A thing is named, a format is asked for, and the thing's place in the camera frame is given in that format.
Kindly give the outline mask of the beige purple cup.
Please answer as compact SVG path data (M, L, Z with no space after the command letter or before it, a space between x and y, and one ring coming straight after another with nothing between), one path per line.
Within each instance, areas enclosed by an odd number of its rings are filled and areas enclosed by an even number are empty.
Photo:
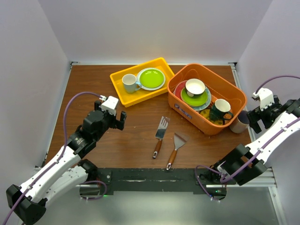
M237 118L229 126L230 130L236 134L242 133L246 130L250 124L249 118L247 116L247 111L243 110L239 113Z

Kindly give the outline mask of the white cup green handle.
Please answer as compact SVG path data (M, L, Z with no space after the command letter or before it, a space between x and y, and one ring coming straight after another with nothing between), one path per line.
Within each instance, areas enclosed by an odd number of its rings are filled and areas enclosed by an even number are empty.
M221 120L223 124L225 124L226 121L229 121L234 117L234 114L230 110L231 105L228 101L217 99L210 109L209 119L211 121Z

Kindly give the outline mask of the yellow patterned plate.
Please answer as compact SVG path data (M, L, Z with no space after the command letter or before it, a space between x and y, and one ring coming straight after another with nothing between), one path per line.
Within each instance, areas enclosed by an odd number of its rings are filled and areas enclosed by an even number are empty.
M200 115L202 115L205 119L207 119L209 122L218 125L218 126L222 126L225 124L225 122L221 119L217 119L217 120L211 120L209 118L209 114L210 114L210 109L204 109L202 111L200 111Z

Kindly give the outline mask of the red and teal plate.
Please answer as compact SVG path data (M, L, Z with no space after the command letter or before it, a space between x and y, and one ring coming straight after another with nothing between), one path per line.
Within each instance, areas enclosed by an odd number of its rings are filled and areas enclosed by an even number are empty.
M181 83L179 83L177 85L177 87L175 88L174 90L174 95L177 96L178 98L181 98L181 91L183 90L183 88L185 88L185 83L186 83L187 80L184 80L182 81ZM207 107L209 107L210 103L211 103L211 93L210 93L210 90L208 89L207 93L209 94L209 99L208 101L204 104L204 105L201 105L201 106L190 106L191 108L193 108L195 111L201 111L201 110L204 110L206 109Z

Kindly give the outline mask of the small white dish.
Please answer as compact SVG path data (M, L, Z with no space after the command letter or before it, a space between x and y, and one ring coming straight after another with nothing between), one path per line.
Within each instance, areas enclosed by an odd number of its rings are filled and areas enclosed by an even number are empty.
M205 84L196 78L192 78L186 81L185 89L188 96L193 97L196 95L201 95L205 92Z

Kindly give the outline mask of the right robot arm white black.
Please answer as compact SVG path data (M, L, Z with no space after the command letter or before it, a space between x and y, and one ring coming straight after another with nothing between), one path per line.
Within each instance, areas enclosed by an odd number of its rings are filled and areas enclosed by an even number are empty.
M214 184L231 180L242 186L266 170L266 163L273 151L300 129L300 100L288 100L267 114L268 129L254 142L239 144L223 159L214 164L209 179Z

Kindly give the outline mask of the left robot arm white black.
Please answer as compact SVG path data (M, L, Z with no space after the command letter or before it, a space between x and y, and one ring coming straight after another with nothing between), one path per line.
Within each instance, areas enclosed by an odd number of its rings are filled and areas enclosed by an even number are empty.
M126 113L116 118L118 99L95 102L83 123L65 141L49 163L23 184L6 190L10 216L15 213L26 225L35 224L46 209L68 190L80 184L92 184L97 179L97 167L84 157L109 128L123 130Z

